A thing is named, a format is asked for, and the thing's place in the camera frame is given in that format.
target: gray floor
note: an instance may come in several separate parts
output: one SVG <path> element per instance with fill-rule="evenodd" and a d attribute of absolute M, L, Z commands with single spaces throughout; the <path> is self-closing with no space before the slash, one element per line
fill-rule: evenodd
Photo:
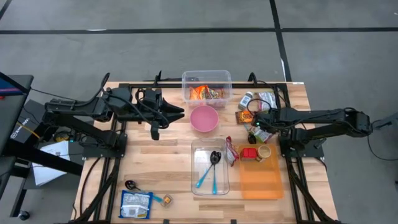
<path fill-rule="evenodd" d="M 398 27 L 393 0 L 277 0 L 277 8 L 282 27 Z M 272 26 L 269 2 L 261 0 L 13 0 L 0 20 L 0 30 Z M 372 120 L 398 111 L 398 33 L 284 34 L 284 42 L 293 81 L 306 83 L 313 110 L 352 106 Z M 159 70 L 175 78 L 185 70 L 209 69 L 229 70 L 234 81 L 250 72 L 265 81 L 284 80 L 273 33 L 0 35 L 0 69 L 33 74 L 34 88 L 82 100 L 106 72 L 111 81 L 151 79 Z M 378 155 L 398 157 L 396 129 L 370 140 Z M 398 220 L 398 162 L 375 158 L 365 138 L 333 138 L 324 150 L 340 220 Z M 49 185 L 28 192 L 23 209 L 32 217 L 25 223 L 70 218 L 78 178 L 63 178 L 70 184 L 61 189 Z M 20 181 L 11 179 L 7 186 L 0 223 L 21 223 L 8 218 Z"/>

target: wooden table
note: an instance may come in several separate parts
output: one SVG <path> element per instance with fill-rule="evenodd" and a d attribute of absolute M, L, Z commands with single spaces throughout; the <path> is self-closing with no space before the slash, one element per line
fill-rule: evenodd
<path fill-rule="evenodd" d="M 119 84 L 119 82 L 108 82 L 106 87 L 116 88 Z M 287 86 L 292 107 L 297 110 L 309 110 L 310 105 L 305 85 L 303 83 L 287 83 Z M 243 125 L 236 124 L 235 112 L 238 110 L 237 105 L 245 92 L 259 92 L 261 90 L 258 88 L 234 89 L 233 99 L 225 110 L 219 111 L 220 123 L 218 127 L 211 133 L 200 134 L 194 131 L 186 131 L 191 130 L 190 109 L 182 100 L 181 89 L 162 89 L 163 97 L 169 103 L 185 108 L 185 117 L 171 123 L 169 128 L 160 130 L 159 141 L 151 139 L 149 124 L 127 123 L 128 144 L 126 155 L 121 160 L 111 222 L 162 223 L 163 219 L 169 219 L 171 223 L 230 223 L 231 219 L 237 219 L 238 223 L 295 223 L 286 163 L 280 153 L 279 166 L 284 186 L 284 197 L 280 200 L 243 200 L 240 191 L 238 166 L 229 167 L 231 190 L 227 195 L 196 196 L 191 192 L 191 142 L 197 138 L 231 136 L 233 144 L 247 144 L 248 134 Z M 111 122 L 96 122 L 95 126 L 103 130 L 110 129 Z M 271 143 L 278 145 L 277 138 L 273 137 Z M 75 200 L 78 211 L 81 186 L 94 161 L 95 159 L 88 159 L 84 164 Z M 97 163 L 88 178 L 83 197 L 83 210 L 98 192 L 103 161 L 104 159 L 101 159 Z M 310 193 L 327 215 L 337 219 L 324 166 L 312 158 L 304 158 L 303 163 Z M 174 198 L 174 202 L 169 208 L 163 208 L 156 202 L 153 203 L 150 220 L 118 218 L 121 191 L 126 189 L 124 186 L 126 180 L 134 180 L 139 188 L 153 191 L 160 197 L 170 194 Z M 105 217 L 108 193 L 104 196 L 100 219 Z M 303 219 L 306 219 L 305 205 L 300 193 L 299 197 L 302 216 Z"/>

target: orange cutting board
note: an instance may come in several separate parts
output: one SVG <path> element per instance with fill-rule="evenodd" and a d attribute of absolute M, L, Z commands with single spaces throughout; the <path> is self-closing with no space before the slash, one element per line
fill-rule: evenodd
<path fill-rule="evenodd" d="M 239 174 L 243 199 L 247 200 L 275 200 L 283 198 L 284 191 L 278 163 L 277 149 L 273 144 L 266 144 L 271 148 L 271 156 L 264 162 L 240 161 Z M 257 149 L 260 144 L 240 145 L 238 153 L 244 148 Z"/>

